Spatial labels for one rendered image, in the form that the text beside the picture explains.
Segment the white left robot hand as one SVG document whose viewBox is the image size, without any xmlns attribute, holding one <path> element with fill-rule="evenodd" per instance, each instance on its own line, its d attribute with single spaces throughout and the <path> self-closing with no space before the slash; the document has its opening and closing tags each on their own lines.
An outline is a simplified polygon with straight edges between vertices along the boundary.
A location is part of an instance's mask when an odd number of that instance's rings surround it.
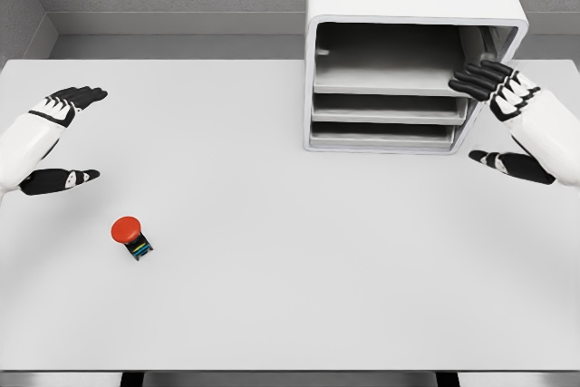
<svg viewBox="0 0 580 387">
<path fill-rule="evenodd" d="M 61 192 L 100 177 L 96 169 L 38 169 L 80 112 L 107 97 L 101 88 L 54 92 L 18 116 L 0 134 L 0 203 L 10 192 L 27 196 Z"/>
</svg>

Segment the red button load switch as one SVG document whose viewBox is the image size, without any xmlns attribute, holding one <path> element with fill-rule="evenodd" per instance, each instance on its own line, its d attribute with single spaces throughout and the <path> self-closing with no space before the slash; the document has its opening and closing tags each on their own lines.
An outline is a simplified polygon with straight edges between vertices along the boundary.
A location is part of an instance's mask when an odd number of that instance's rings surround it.
<svg viewBox="0 0 580 387">
<path fill-rule="evenodd" d="M 137 261 L 154 250 L 141 231 L 140 221 L 132 216 L 118 218 L 111 226 L 111 237 L 115 242 L 125 246 Z"/>
</svg>

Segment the shallow white cabinet drawer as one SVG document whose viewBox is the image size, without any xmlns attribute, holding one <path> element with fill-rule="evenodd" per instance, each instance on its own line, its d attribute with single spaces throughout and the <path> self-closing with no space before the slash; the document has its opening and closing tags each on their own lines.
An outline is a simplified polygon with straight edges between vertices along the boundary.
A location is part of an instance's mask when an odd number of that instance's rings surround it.
<svg viewBox="0 0 580 387">
<path fill-rule="evenodd" d="M 467 118 L 464 97 L 316 94 L 313 121 L 459 126 Z"/>
<path fill-rule="evenodd" d="M 314 122 L 310 143 L 316 147 L 449 149 L 456 129 L 445 125 Z"/>
</svg>

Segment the tall white cabinet drawer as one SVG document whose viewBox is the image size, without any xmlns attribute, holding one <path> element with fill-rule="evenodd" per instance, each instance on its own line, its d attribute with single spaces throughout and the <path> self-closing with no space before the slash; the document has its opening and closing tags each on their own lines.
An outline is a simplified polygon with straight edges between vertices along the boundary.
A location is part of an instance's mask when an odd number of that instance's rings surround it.
<svg viewBox="0 0 580 387">
<path fill-rule="evenodd" d="M 332 50 L 319 57 L 314 75 L 317 93 L 456 96 L 448 81 L 463 64 L 461 52 Z"/>
</svg>

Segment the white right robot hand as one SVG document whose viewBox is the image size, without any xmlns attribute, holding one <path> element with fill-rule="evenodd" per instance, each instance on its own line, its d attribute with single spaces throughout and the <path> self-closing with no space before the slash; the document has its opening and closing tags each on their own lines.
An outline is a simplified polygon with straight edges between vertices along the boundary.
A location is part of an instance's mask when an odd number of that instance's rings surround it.
<svg viewBox="0 0 580 387">
<path fill-rule="evenodd" d="M 580 120 L 551 91 L 490 60 L 466 64 L 449 87 L 486 104 L 525 151 L 473 150 L 472 160 L 513 178 L 580 189 Z"/>
</svg>

